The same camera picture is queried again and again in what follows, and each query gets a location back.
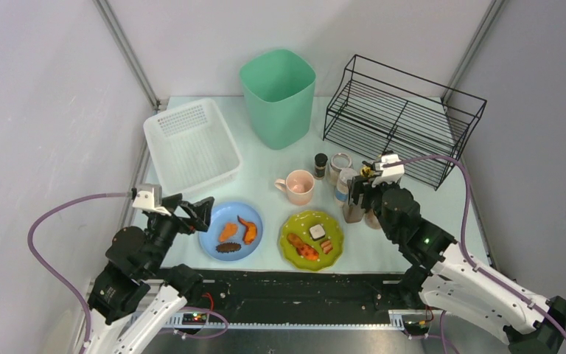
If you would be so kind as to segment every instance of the white table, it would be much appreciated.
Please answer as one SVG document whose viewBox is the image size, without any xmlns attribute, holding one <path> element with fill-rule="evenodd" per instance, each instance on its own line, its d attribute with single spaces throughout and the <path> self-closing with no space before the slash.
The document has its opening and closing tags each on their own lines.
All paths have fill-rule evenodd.
<svg viewBox="0 0 566 354">
<path fill-rule="evenodd" d="M 201 97 L 172 97 L 168 109 Z M 248 271 L 298 271 L 279 251 L 279 229 L 292 214 L 316 209 L 328 212 L 338 219 L 345 234 L 344 251 L 340 259 L 323 273 L 402 273 L 410 263 L 398 252 L 398 247 L 387 240 L 380 230 L 368 228 L 363 221 L 348 224 L 341 209 L 333 201 L 333 186 L 326 179 L 316 181 L 315 194 L 306 206 L 294 206 L 283 192 L 274 187 L 274 180 L 285 178 L 293 170 L 313 171 L 313 157 L 325 153 L 329 157 L 347 152 L 353 157 L 354 167 L 361 166 L 361 156 L 345 151 L 330 142 L 322 141 L 324 114 L 329 97 L 316 97 L 313 103 L 310 131 L 305 137 L 282 150 L 271 150 L 251 128 L 243 97 L 212 97 L 218 104 L 244 159 L 236 180 L 208 190 L 202 195 L 190 195 L 192 202 L 214 196 L 216 204 L 224 201 L 243 201 L 259 212 L 264 223 L 262 242 L 255 252 L 232 263 L 210 257 L 201 248 L 198 235 L 178 235 L 164 260 L 164 267 L 185 263 L 192 268 Z M 158 183 L 153 163 L 149 162 L 147 183 Z M 464 180 L 455 169 L 439 190 L 405 176 L 401 186 L 409 189 L 422 207 L 422 216 L 440 226 L 456 238 L 459 236 L 465 198 Z M 144 228 L 146 217 L 137 213 L 133 225 Z M 471 253 L 487 262 L 483 237 L 472 206 L 467 220 L 467 246 Z"/>
</svg>

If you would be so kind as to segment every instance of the robotic arm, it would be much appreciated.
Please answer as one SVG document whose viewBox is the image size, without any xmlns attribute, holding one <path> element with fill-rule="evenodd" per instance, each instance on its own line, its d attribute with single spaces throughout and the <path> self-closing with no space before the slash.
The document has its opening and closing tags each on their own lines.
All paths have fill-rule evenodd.
<svg viewBox="0 0 566 354">
<path fill-rule="evenodd" d="M 190 204 L 181 194 L 161 199 L 161 187 L 152 184 L 143 184 L 132 193 L 133 207 L 148 217 L 147 228 L 131 226 L 118 231 L 105 253 L 109 263 L 95 279 L 88 298 L 89 354 L 141 353 L 172 315 L 202 293 L 201 275 L 183 264 L 171 268 L 153 302 L 119 336 L 150 290 L 144 280 L 159 271 L 175 236 L 207 231 L 214 204 L 212 197 Z M 174 215 L 178 207 L 188 218 Z"/>
<path fill-rule="evenodd" d="M 413 195 L 400 187 L 403 166 L 388 167 L 399 161 L 396 154 L 387 153 L 379 161 L 365 163 L 364 173 L 349 182 L 349 207 L 373 212 L 385 236 L 412 264 L 402 292 L 483 328 L 507 344 L 512 353 L 557 353 L 563 337 L 534 306 L 540 306 L 566 330 L 566 300 L 535 294 L 470 254 L 472 266 L 464 259 L 458 241 L 422 218 Z M 482 275 L 482 269 L 531 303 L 525 304 L 492 282 Z"/>
</svg>

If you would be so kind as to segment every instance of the dish rack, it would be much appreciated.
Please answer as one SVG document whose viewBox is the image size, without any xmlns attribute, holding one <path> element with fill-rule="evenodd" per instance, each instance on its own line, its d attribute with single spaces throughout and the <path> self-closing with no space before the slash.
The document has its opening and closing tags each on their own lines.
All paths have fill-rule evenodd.
<svg viewBox="0 0 566 354">
<path fill-rule="evenodd" d="M 451 105 L 439 99 L 446 91 L 453 92 Z M 401 159 L 460 159 L 486 104 L 480 97 L 354 55 L 326 107 L 322 139 L 368 159 L 387 150 Z M 407 165 L 405 173 L 437 190 L 453 168 L 442 160 L 424 160 Z"/>
<path fill-rule="evenodd" d="M 144 122 L 150 156 L 165 195 L 197 195 L 233 181 L 242 157 L 214 100 L 206 98 Z"/>
</svg>

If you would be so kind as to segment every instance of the pink mug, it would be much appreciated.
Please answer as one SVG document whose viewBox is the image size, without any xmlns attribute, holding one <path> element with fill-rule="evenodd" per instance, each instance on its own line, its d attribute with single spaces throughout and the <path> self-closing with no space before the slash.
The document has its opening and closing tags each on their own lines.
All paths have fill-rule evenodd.
<svg viewBox="0 0 566 354">
<path fill-rule="evenodd" d="M 287 175 L 286 179 L 277 179 L 274 186 L 287 194 L 292 204 L 305 205 L 313 197 L 315 181 L 309 171 L 296 170 Z"/>
</svg>

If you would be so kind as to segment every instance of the green trash bin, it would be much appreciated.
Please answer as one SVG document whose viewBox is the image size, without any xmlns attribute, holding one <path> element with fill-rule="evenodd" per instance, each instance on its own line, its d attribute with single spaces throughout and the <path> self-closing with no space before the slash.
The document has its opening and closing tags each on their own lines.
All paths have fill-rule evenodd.
<svg viewBox="0 0 566 354">
<path fill-rule="evenodd" d="M 315 72 L 303 58 L 273 50 L 245 64 L 240 80 L 253 130 L 269 148 L 285 148 L 309 131 Z"/>
</svg>

